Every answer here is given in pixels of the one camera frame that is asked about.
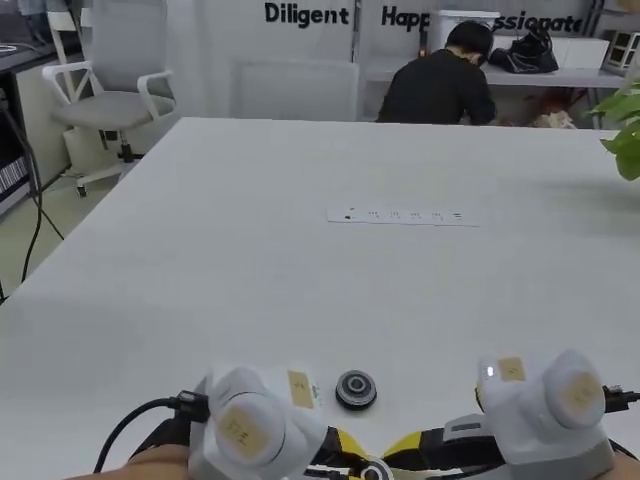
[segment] gray floor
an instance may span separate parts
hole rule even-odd
[[[74,180],[61,178],[45,192],[44,211],[61,233],[67,236],[109,193],[115,182],[116,179],[109,179],[88,185],[88,196],[80,198],[73,188]],[[7,295],[20,284],[22,266],[36,220],[37,210],[31,200],[22,202],[0,218],[0,281]],[[60,242],[53,228],[44,221],[31,257],[30,272],[33,272]]]

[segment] yellow strap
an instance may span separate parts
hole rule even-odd
[[[355,438],[353,438],[344,430],[340,430],[339,428],[336,428],[336,430],[338,431],[338,438],[340,439],[340,447],[342,448],[343,452],[358,455],[359,457],[362,457],[365,460],[369,458],[369,455],[367,455],[367,453],[358,444],[358,442],[356,442]]]
[[[385,457],[394,455],[396,453],[399,453],[405,450],[418,450],[418,448],[420,447],[421,437],[422,437],[422,432],[415,432],[410,435],[407,435],[398,443],[396,443],[393,447],[391,447],[389,450],[384,452],[382,459],[384,460]]]

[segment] hand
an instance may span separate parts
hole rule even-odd
[[[624,454],[617,453],[614,467],[598,480],[634,480],[640,478],[640,462]]]
[[[189,480],[189,448],[163,445],[133,457],[119,470],[74,480]]]

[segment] office chair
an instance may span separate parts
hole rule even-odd
[[[346,61],[236,60],[231,117],[354,122],[358,65]]]
[[[61,104],[53,112],[56,121],[114,132],[120,138],[123,163],[78,179],[76,188],[81,197],[86,196],[86,184],[122,177],[141,158],[134,155],[127,131],[157,122],[176,110],[169,85],[172,72],[165,70],[165,0],[94,0],[91,24],[91,60],[43,70]],[[65,95],[58,75],[82,70],[85,74],[78,88]],[[94,95],[80,99],[90,80]]]

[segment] yellow sticker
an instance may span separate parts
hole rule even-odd
[[[582,414],[589,410],[600,395],[604,395],[602,385],[593,375],[584,372],[573,379],[563,396],[574,413]]]
[[[527,380],[522,359],[519,357],[498,360],[498,370],[500,370],[500,378],[503,382],[524,382]]]
[[[237,407],[231,407],[216,424],[222,436],[247,460],[257,457],[269,444],[267,434]]]
[[[289,370],[289,387],[291,387],[291,400],[296,407],[313,408],[311,386],[306,373]]]

